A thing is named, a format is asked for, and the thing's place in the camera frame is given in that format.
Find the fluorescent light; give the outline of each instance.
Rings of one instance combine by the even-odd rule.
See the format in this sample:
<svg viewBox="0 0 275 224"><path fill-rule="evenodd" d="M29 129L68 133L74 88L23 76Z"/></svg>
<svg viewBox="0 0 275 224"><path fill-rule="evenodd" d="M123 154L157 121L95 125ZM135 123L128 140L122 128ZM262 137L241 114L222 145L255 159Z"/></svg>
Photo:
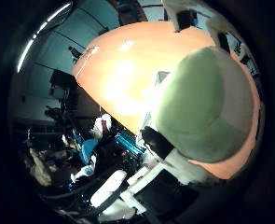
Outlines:
<svg viewBox="0 0 275 224"><path fill-rule="evenodd" d="M43 30L45 28L45 26L47 25L47 22L45 21L41 27L38 29L38 31L36 32L36 34L38 35L38 33L40 33L41 30Z"/></svg>
<svg viewBox="0 0 275 224"><path fill-rule="evenodd" d="M63 11L65 8L67 8L68 6L70 6L71 3L66 4L65 6L61 7L60 9L58 9L56 12L54 12L51 16L49 16L49 18L47 19L47 21L51 21L54 17L56 17L61 11Z"/></svg>
<svg viewBox="0 0 275 224"><path fill-rule="evenodd" d="M23 62L24 62L25 56L26 56L26 54L27 54L29 48L32 46L33 43L34 43L33 39L31 39L31 40L28 42L28 44L27 44L27 46L26 46L24 52L22 53L22 55L21 55L21 57L20 57L20 59L19 59L19 63L18 63L18 66L17 66L17 72L20 71L20 69L21 69L21 67L22 67L22 64L23 64Z"/></svg>
<svg viewBox="0 0 275 224"><path fill-rule="evenodd" d="M120 47L119 47L119 51L123 51L123 50L128 50L131 48L131 46L135 43L135 41L129 40L129 41L125 41Z"/></svg>

